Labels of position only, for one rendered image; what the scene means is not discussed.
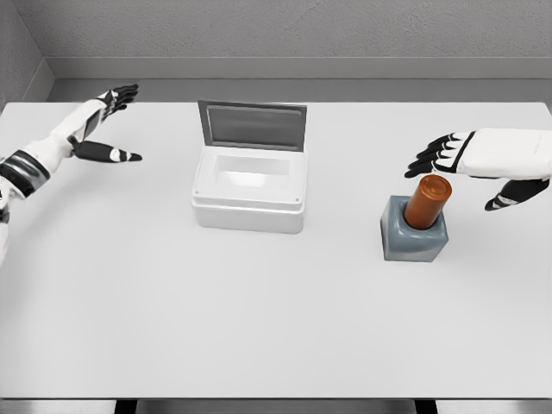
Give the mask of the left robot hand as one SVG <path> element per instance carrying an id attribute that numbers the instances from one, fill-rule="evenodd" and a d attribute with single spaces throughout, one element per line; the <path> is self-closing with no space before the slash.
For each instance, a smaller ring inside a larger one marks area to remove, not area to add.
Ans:
<path id="1" fill-rule="evenodd" d="M 118 86 L 80 104 L 52 131 L 52 135 L 60 140 L 63 156 L 76 156 L 81 160 L 101 163 L 141 161 L 139 154 L 88 140 L 91 133 L 109 116 L 125 110 L 133 103 L 138 90 L 138 84 Z"/>

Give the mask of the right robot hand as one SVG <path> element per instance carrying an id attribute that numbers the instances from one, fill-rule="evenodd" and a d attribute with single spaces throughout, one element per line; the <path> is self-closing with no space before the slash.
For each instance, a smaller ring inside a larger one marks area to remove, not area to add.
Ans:
<path id="1" fill-rule="evenodd" d="M 486 211 L 524 203 L 552 182 L 552 130 L 483 128 L 441 136 L 417 154 L 405 177 L 432 172 L 506 179 Z"/>

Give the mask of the brown cylinder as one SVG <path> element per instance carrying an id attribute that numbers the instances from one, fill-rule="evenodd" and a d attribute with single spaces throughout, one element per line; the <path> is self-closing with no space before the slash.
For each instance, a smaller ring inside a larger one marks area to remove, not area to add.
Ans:
<path id="1" fill-rule="evenodd" d="M 405 207 L 405 221 L 414 229 L 430 228 L 452 195 L 452 185 L 436 174 L 421 178 Z"/>

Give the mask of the grey-blue block holder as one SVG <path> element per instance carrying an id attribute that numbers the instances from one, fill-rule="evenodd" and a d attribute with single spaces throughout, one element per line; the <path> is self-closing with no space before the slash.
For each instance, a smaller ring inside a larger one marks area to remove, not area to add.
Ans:
<path id="1" fill-rule="evenodd" d="M 441 212 L 428 229 L 412 228 L 404 212 L 407 196 L 390 196 L 380 218 L 384 260 L 432 262 L 449 241 L 444 214 Z"/>

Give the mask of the grey hinged box lid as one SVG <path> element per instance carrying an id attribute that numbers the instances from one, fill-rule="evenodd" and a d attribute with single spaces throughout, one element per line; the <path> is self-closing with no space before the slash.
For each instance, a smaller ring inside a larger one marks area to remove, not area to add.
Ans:
<path id="1" fill-rule="evenodd" d="M 305 105 L 199 100 L 198 110 L 209 147 L 304 151 Z"/>

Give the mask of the white open box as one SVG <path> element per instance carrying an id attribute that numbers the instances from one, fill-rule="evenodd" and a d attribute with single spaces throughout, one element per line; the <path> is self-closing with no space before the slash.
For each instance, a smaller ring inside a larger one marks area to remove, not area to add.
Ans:
<path id="1" fill-rule="evenodd" d="M 198 224 L 216 229 L 300 233 L 307 166 L 304 152 L 205 146 L 191 190 Z"/>

